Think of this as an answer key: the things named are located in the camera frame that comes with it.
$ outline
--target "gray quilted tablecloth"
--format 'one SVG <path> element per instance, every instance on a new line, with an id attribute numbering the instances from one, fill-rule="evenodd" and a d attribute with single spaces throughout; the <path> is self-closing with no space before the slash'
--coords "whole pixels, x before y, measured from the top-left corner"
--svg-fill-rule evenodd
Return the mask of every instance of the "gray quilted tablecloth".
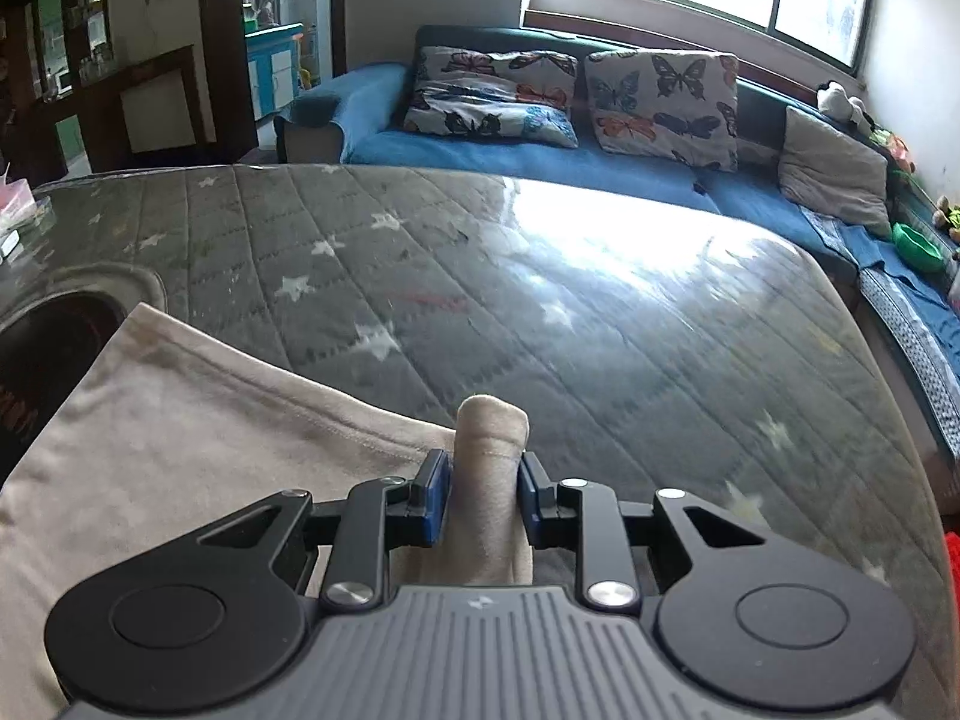
<path id="1" fill-rule="evenodd" d="M 893 586 L 920 642 L 898 706 L 953 716 L 956 613 L 928 486 L 850 315 L 793 245 L 630 197 L 429 170 L 203 167 L 49 194 L 56 226 L 7 287 L 150 266 L 174 316 L 374 405 L 451 425 L 467 395 L 504 398 L 554 478 L 640 501 L 687 488 Z M 569 569 L 538 555 L 540 581 Z"/>

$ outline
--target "sofa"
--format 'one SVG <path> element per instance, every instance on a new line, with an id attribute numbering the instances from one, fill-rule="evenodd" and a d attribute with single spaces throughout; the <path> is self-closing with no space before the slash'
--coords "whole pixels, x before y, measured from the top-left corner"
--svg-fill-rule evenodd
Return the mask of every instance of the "sofa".
<path id="1" fill-rule="evenodd" d="M 787 106 L 828 122 L 804 103 L 745 79 L 737 81 L 737 172 L 688 167 L 659 157 L 607 153 L 594 137 L 582 70 L 587 55 L 624 46 L 534 29 L 426 25 L 416 47 L 477 52 L 553 50 L 576 57 L 572 122 L 580 142 L 568 149 L 508 139 L 468 140 L 406 132 L 401 124 L 413 85 L 413 63 L 371 64 L 297 97 L 274 119 L 281 162 L 438 167 L 531 178 L 645 197 L 755 223 L 807 251 L 851 307 L 893 391 L 941 511 L 960 509 L 960 317 L 952 308 L 949 239 L 926 221 L 928 200 L 896 178 L 885 149 L 854 132 L 888 161 L 891 221 L 904 221 L 937 242 L 947 270 L 918 276 L 888 242 L 861 226 L 811 212 L 786 199 L 778 185 Z M 960 296 L 960 286 L 955 291 Z"/>

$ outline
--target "sofa armrest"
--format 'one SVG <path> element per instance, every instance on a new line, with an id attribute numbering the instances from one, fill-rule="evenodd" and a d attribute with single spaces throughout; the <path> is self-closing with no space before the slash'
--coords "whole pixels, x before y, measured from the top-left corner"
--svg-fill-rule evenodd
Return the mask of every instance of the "sofa armrest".
<path id="1" fill-rule="evenodd" d="M 339 128 L 343 162 L 363 138 L 387 128 L 404 96 L 408 76 L 407 65 L 383 62 L 357 68 L 300 94 L 274 117 L 280 161 L 287 161 L 286 125 L 294 124 Z"/>

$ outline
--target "green bowl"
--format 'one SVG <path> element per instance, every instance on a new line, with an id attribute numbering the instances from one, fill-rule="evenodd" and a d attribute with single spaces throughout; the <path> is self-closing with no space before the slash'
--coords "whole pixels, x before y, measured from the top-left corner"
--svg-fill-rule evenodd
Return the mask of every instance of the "green bowl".
<path id="1" fill-rule="evenodd" d="M 944 257 L 935 245 L 913 227 L 894 224 L 894 246 L 901 260 L 921 274 L 939 274 L 944 269 Z"/>

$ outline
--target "pillow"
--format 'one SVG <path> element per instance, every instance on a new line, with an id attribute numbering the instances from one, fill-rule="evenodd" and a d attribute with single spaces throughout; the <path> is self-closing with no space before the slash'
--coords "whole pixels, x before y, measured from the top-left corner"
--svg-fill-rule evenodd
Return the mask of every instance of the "pillow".
<path id="1" fill-rule="evenodd" d="M 590 117 L 604 151 L 736 170 L 735 56 L 640 49 L 587 60 Z"/>
<path id="2" fill-rule="evenodd" d="M 887 160 L 826 122 L 789 106 L 779 161 L 781 191 L 795 203 L 890 240 Z"/>
<path id="3" fill-rule="evenodd" d="M 570 124 L 576 79 L 577 60 L 561 53 L 424 46 L 403 128 L 577 148 Z"/>

